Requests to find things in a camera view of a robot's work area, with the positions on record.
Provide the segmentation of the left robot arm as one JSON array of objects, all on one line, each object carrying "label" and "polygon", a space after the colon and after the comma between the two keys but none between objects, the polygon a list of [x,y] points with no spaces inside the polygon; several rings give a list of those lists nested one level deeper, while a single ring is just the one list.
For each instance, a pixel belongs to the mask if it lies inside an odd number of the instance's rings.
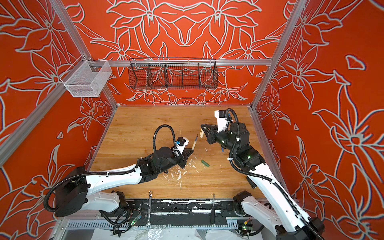
[{"label": "left robot arm", "polygon": [[[173,134],[173,146],[157,149],[157,134],[163,128],[168,128]],[[174,133],[171,126],[160,125],[154,132],[153,153],[139,158],[131,166],[101,172],[75,168],[50,188],[43,201],[44,209],[56,217],[67,217],[85,210],[113,213],[127,209],[124,193],[106,193],[106,190],[150,182],[176,166],[183,169],[194,148],[188,148],[187,138],[176,138]]]}]

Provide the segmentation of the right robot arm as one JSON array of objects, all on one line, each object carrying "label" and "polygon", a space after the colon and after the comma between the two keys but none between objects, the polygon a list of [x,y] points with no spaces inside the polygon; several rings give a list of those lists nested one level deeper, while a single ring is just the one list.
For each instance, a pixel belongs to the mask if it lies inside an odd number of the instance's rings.
[{"label": "right robot arm", "polygon": [[250,133],[239,121],[233,109],[214,113],[217,124],[202,124],[201,135],[209,144],[218,143],[229,150],[231,167],[248,177],[250,183],[263,193],[269,207],[257,201],[249,192],[234,197],[241,214],[246,214],[261,224],[258,234],[267,230],[276,240],[321,240],[325,225],[317,217],[304,211],[273,175],[262,155],[250,144]]}]

